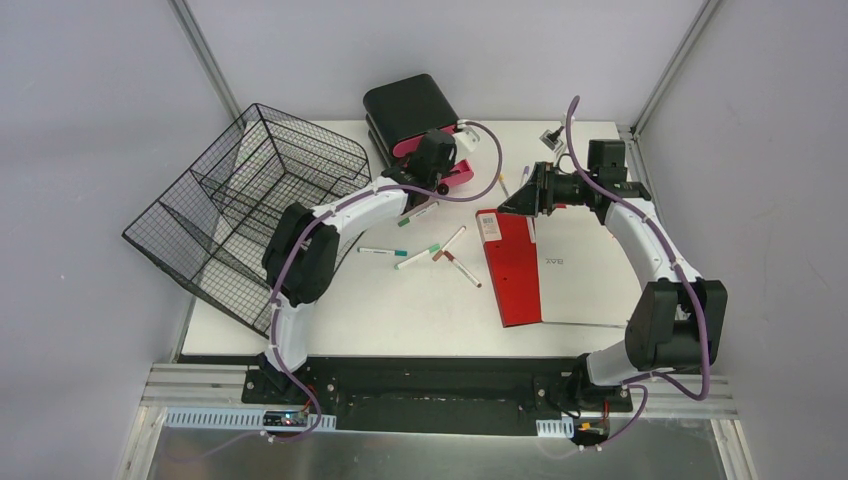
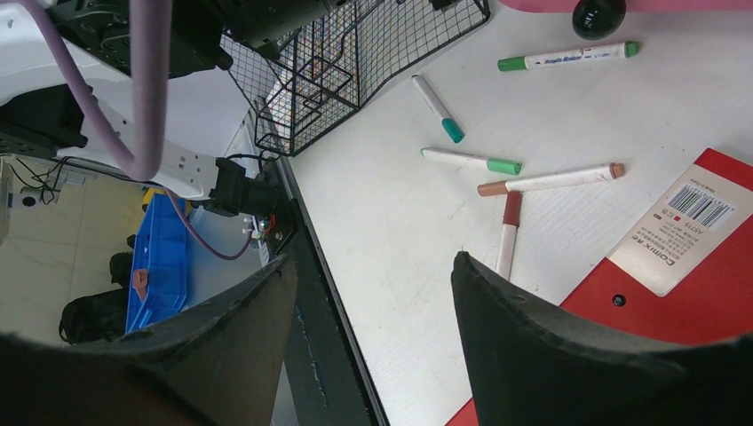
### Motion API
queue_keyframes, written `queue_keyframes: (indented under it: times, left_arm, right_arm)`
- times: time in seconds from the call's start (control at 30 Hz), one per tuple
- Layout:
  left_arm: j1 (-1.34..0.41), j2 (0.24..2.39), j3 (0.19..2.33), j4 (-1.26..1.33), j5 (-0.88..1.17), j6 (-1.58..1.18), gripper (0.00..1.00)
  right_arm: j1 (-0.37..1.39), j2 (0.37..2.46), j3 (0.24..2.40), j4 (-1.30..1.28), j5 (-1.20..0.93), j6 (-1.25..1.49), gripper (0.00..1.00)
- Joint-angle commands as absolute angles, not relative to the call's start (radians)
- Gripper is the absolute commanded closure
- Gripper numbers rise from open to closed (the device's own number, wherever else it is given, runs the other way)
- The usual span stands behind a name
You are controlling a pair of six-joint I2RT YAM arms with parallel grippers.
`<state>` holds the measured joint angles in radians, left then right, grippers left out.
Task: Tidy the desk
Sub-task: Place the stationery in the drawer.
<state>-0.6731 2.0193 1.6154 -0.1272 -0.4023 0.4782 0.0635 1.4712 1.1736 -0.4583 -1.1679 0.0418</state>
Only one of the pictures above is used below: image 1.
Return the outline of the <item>pink drawer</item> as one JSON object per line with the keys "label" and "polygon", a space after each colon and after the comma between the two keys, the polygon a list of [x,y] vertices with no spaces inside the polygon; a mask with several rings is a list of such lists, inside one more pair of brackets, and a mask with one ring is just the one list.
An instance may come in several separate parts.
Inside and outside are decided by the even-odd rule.
{"label": "pink drawer", "polygon": [[[449,125],[449,126],[446,126],[446,127],[441,127],[441,128],[432,128],[432,129],[429,129],[429,130],[426,130],[426,131],[415,133],[408,138],[404,138],[404,139],[399,140],[389,150],[387,165],[389,167],[391,167],[391,166],[395,165],[398,161],[403,160],[407,155],[412,153],[416,149],[416,147],[418,146],[420,139],[428,131],[430,131],[430,130],[441,130],[441,131],[444,131],[444,132],[452,135],[455,127],[456,127],[456,124]],[[455,166],[452,169],[451,173],[452,173],[452,175],[445,179],[445,182],[446,182],[447,186],[450,188],[450,191],[451,191],[452,188],[455,188],[459,185],[467,183],[474,176],[473,170],[470,167],[468,160],[467,159],[459,160],[457,157],[456,157]]]}

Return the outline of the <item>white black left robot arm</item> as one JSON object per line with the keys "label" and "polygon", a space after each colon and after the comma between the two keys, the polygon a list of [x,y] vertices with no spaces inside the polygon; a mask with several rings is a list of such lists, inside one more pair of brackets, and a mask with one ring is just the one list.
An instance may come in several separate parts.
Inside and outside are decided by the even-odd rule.
{"label": "white black left robot arm", "polygon": [[261,260],[271,287],[265,357],[274,370],[266,389],[279,403],[293,404],[304,394],[305,378],[296,370],[307,359],[307,323],[334,278],[339,249],[434,196],[453,169],[457,153],[452,134],[431,130],[407,160],[384,170],[365,187],[318,207],[299,202],[286,207]]}

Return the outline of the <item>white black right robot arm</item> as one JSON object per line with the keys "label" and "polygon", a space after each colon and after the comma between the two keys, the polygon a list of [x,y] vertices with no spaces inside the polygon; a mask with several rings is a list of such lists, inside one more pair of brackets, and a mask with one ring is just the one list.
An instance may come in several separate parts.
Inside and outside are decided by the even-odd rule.
{"label": "white black right robot arm", "polygon": [[625,144],[595,139],[587,165],[563,173],[551,162],[534,165],[528,180],[497,208],[537,217],[563,206],[586,207],[622,247],[642,287],[621,342],[586,355],[567,384],[569,400],[595,408],[608,388],[661,378],[700,401],[710,387],[728,292],[706,280],[680,255],[656,217],[647,188],[628,178]]}

